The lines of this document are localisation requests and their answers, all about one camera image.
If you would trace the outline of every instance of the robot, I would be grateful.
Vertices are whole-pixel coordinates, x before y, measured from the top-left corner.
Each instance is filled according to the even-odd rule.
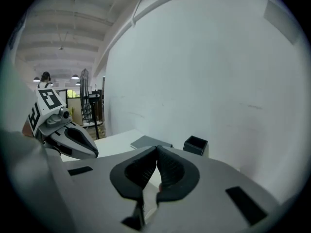
[[[36,94],[29,122],[45,142],[1,132],[2,146],[11,146],[2,154],[16,193],[52,232],[253,232],[279,207],[236,169],[193,153],[150,146],[97,158],[104,150],[72,122],[56,92]],[[63,162],[59,152],[80,160]],[[146,223],[142,191],[156,168],[162,190]]]

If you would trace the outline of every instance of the black box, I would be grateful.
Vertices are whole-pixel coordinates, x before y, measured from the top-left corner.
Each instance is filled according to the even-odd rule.
[[[185,141],[183,151],[190,153],[203,155],[203,152],[207,146],[207,141],[201,138],[190,136],[187,141]]]

